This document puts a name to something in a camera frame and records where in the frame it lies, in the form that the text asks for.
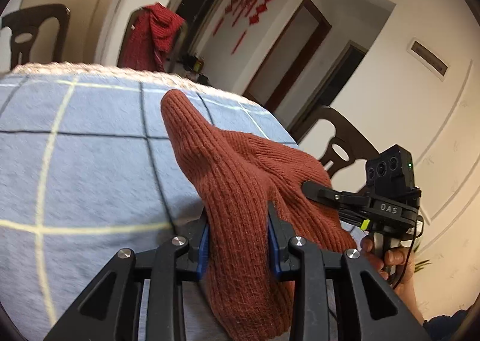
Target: red sweater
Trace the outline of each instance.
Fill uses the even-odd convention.
[[[123,51],[121,66],[164,71],[163,63],[184,19],[159,3],[144,9],[145,12],[133,24],[134,30]]]

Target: finger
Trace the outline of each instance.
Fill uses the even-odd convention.
[[[390,249],[385,253],[385,263],[387,265],[404,265],[408,252],[409,248],[407,247]]]
[[[388,279],[388,273],[386,273],[384,270],[380,270],[380,271],[378,271],[378,273],[380,274],[380,276],[383,277],[383,280]]]
[[[213,174],[212,164],[228,164],[236,157],[219,130],[205,120],[181,91],[172,89],[165,93],[160,110],[177,163],[195,187],[206,172]],[[226,173],[231,177],[232,169]]]
[[[383,266],[385,265],[382,261],[381,258],[375,256],[374,254],[372,253],[369,253],[369,252],[362,252],[362,255],[368,260],[368,262],[370,263],[370,265],[376,270],[376,271],[380,271],[380,269],[383,268]]]
[[[362,238],[362,241],[360,242],[360,247],[365,252],[371,252],[371,250],[374,248],[373,244],[373,240],[371,240],[371,238],[366,235]]]
[[[404,289],[405,289],[405,285],[403,283],[400,283],[399,285],[397,285],[394,291],[398,296],[403,296]]]

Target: blue checkered tablecloth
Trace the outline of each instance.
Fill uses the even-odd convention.
[[[185,86],[219,128],[298,147],[268,111],[229,93],[134,72],[33,69],[0,79],[0,302],[30,341],[118,249],[153,249],[172,235],[171,221],[200,215],[160,115],[167,90]],[[187,339],[227,340],[196,287],[184,296]],[[139,339],[144,321],[145,304]]]

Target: dark wooden chair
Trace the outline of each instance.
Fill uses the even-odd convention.
[[[377,149],[365,138],[355,126],[345,119],[339,112],[330,107],[321,107],[319,109],[320,119],[325,119],[335,127],[335,135],[328,142],[327,150],[319,159],[323,166],[330,161],[333,163],[327,173],[333,177],[340,169],[350,166],[358,159],[373,159],[379,156]],[[348,155],[345,161],[333,148],[334,145],[340,146]]]
[[[123,53],[125,51],[125,48],[127,46],[128,40],[130,38],[130,35],[132,31],[135,29],[134,24],[139,18],[139,16],[145,12],[146,10],[144,8],[138,8],[135,11],[133,11],[130,15],[130,18],[127,23],[127,27],[125,28],[125,33],[123,35],[123,40],[121,43],[120,47],[120,52],[118,54],[118,61],[117,61],[117,66],[118,67],[124,67],[123,66]],[[177,63],[178,57],[180,55],[181,48],[183,46],[183,42],[185,41],[185,38],[187,36],[188,32],[188,26],[187,23],[183,23],[180,26],[180,29],[177,31],[177,34],[175,35],[173,42],[172,42],[172,48],[169,53],[169,67],[167,68],[166,72],[167,73],[173,73],[175,69],[175,63]]]
[[[56,18],[59,22],[59,31],[55,39],[52,61],[61,62],[63,45],[67,36],[68,24],[70,21],[70,11],[63,4],[47,4],[37,7],[20,9],[2,17],[1,28],[11,29],[10,49],[11,61],[10,70],[13,70],[17,64],[30,62],[30,51],[38,35],[40,25],[49,18]],[[23,33],[29,33],[30,39],[18,43],[17,37]]]

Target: red paper decoration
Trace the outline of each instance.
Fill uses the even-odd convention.
[[[217,25],[215,25],[215,28],[213,30],[213,36],[215,36],[218,32],[218,30],[220,29],[220,27],[222,26],[223,24],[223,21],[225,20],[225,15],[230,13],[232,10],[233,10],[233,4],[237,3],[238,0],[230,0],[230,3],[225,7],[225,13],[224,15],[222,16],[222,18],[220,20],[218,20],[218,23]]]
[[[255,4],[257,3],[258,0],[246,0],[246,1],[243,1],[243,5],[242,5],[242,9],[241,11],[238,13],[237,15],[237,18],[235,19],[235,21],[233,21],[233,24],[232,26],[234,26],[240,15],[243,13],[243,9],[245,9],[246,7],[248,7],[247,9],[247,12],[245,13],[245,17],[247,17],[249,15],[249,13],[251,12],[251,10],[254,8]],[[267,8],[267,3],[270,2],[272,0],[263,0],[263,3],[260,4],[259,6],[257,6],[255,8],[255,14],[253,14],[252,16],[249,17],[249,26],[251,25],[254,25],[254,24],[257,24],[260,22],[260,14],[263,13],[263,12],[266,12],[268,10]],[[239,4],[236,8],[235,8],[235,11],[234,13],[237,11],[238,8],[240,8],[241,5]],[[233,55],[235,53],[235,51],[237,51],[237,48],[239,47],[240,43],[242,42],[243,38],[245,37],[245,35],[247,34],[247,30],[245,30],[243,32],[243,34],[240,36],[239,40],[237,41],[237,44],[235,45],[235,47],[233,48],[232,52],[231,52],[231,55]]]
[[[235,15],[235,13],[237,13],[237,11],[243,6],[243,4],[245,3],[245,0],[241,0],[238,5],[235,7],[235,9],[233,9],[233,13],[232,15]]]
[[[243,31],[242,35],[240,36],[240,39],[239,41],[237,42],[237,44],[235,45],[235,47],[233,48],[232,52],[230,53],[230,55],[233,55],[235,53],[235,51],[237,51],[237,48],[239,47],[240,43],[242,42],[243,38],[245,37],[247,33],[247,30]]]

